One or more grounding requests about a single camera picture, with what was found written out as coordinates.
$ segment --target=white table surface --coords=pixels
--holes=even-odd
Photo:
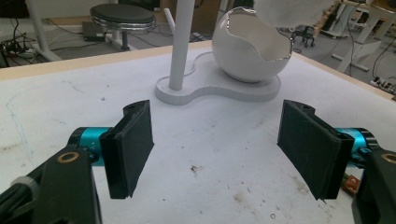
[[[191,50],[188,65],[208,50]],[[104,223],[353,223],[352,199],[340,191],[337,200],[315,201],[276,145],[283,100],[312,105],[333,127],[366,128],[389,150],[394,102],[293,56],[270,102],[206,96],[167,105],[154,84],[168,76],[170,58],[0,81],[0,191],[62,149],[76,128],[113,127],[125,105],[150,99],[156,145],[134,197],[110,200],[104,168],[93,168]]]

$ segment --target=white vase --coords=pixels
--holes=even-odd
[[[253,9],[237,7],[219,21],[212,38],[216,62],[243,82],[276,76],[288,63],[292,40],[256,17]]]

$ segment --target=gray floor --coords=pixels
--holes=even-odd
[[[0,40],[7,40],[12,38],[12,33],[16,22],[10,19],[0,19]],[[86,42],[82,35],[76,35],[73,33],[81,33],[81,26],[62,26],[62,29],[52,24],[45,24],[46,37],[50,43],[50,48],[63,59],[75,59],[82,57],[90,57],[94,55],[110,54],[121,52],[120,48],[116,45],[109,43],[95,43]],[[291,35],[288,31],[283,31],[285,35]],[[26,33],[27,37],[35,39],[32,24],[30,20],[20,20],[20,26],[18,27],[17,35]],[[319,35],[314,47],[306,48],[301,41],[300,37],[296,37],[294,43],[295,53],[301,53],[302,55],[313,59],[317,62],[323,63],[331,68],[336,69],[340,61],[334,59],[332,54],[345,55],[352,46],[352,35],[353,38],[357,38],[359,30],[346,29],[344,32],[347,38],[333,39],[326,35]],[[352,76],[365,83],[369,83],[374,77],[382,77],[388,79],[390,83],[396,83],[396,48],[390,46],[387,50],[386,47],[389,43],[393,42],[395,37],[391,34],[387,34],[381,44],[381,47],[372,55],[368,56],[364,62],[364,65],[370,68],[368,72],[361,71],[358,68],[350,67],[345,71],[346,76]],[[29,39],[26,39],[26,45],[29,47]],[[173,37],[169,26],[166,23],[158,24],[157,27],[149,33],[140,34],[129,34],[129,42],[137,49],[148,49],[156,48],[159,46],[172,45]],[[27,65],[30,63],[45,63],[46,60],[40,56],[34,57],[32,55],[26,55],[25,59],[14,58],[13,61],[8,60],[11,66]]]

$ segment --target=lamp base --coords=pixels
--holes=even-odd
[[[247,102],[270,101],[280,89],[278,76],[257,83],[245,83],[227,76],[217,65],[213,55],[205,56],[196,64],[191,75],[184,76],[183,89],[169,88],[169,77],[160,78],[155,85],[156,97],[169,105],[186,105],[206,95],[220,95]]]

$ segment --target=white stand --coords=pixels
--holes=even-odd
[[[358,38],[356,39],[356,41],[354,43],[353,55],[352,55],[352,48],[349,49],[349,51],[347,52],[347,54],[344,57],[339,56],[337,54],[332,55],[332,57],[334,57],[335,59],[341,60],[340,64],[337,67],[337,70],[339,72],[342,72],[342,73],[345,72],[350,63],[365,72],[367,72],[369,70],[368,67],[361,65],[361,63],[365,59],[366,56],[368,56],[369,54],[372,54],[379,47],[379,45],[381,44],[381,41],[376,41],[376,42],[370,43],[370,44],[364,44],[364,42],[366,41],[369,34],[373,31],[373,29],[374,29],[376,23],[379,21],[379,19],[380,19],[380,17],[377,14],[372,13],[370,15],[370,18],[367,21],[366,26],[361,31],[361,34],[358,36]]]
[[[350,24],[350,29],[355,29],[355,27],[363,27],[364,28],[365,24],[359,24],[358,21],[361,18],[361,16],[363,15],[363,13],[369,13],[370,11],[368,9],[365,9],[365,8],[357,7],[356,8],[356,12],[358,13],[358,16],[356,17],[356,20],[352,21],[349,18],[348,23]]]
[[[336,22],[330,27],[328,31],[321,31],[325,35],[330,35],[332,38],[337,37],[346,37],[344,36],[344,31],[348,24],[348,18],[352,10],[353,6],[347,6],[342,4],[337,10]]]
[[[51,62],[60,61],[62,58],[50,50],[35,0],[26,1],[26,5],[29,8],[29,14],[32,19],[33,28],[35,29],[35,35],[38,41],[38,45],[32,45],[33,48]]]
[[[280,89],[277,76],[257,83],[244,83],[227,76],[213,57],[202,56],[197,61],[194,73],[184,76],[184,88],[174,91],[169,88],[169,77],[161,78],[155,85],[157,98],[169,105],[186,105],[206,95],[220,95],[239,101],[262,102],[274,99]]]
[[[175,28],[172,64],[170,77],[159,79],[155,85],[156,97],[170,105],[185,105],[205,95],[221,95],[250,102],[274,99],[280,89],[278,77],[253,84],[243,83],[225,75],[213,56],[205,56],[200,60],[204,62],[199,63],[194,73],[184,76],[194,3],[194,0],[177,1],[176,25],[169,11],[165,10],[171,28]]]
[[[379,27],[379,29],[375,32],[375,39],[382,40],[384,35],[387,33],[388,29],[390,29],[390,27],[392,26],[393,23],[395,23],[395,21],[396,21],[395,17],[388,18],[387,21],[383,23],[381,27]]]

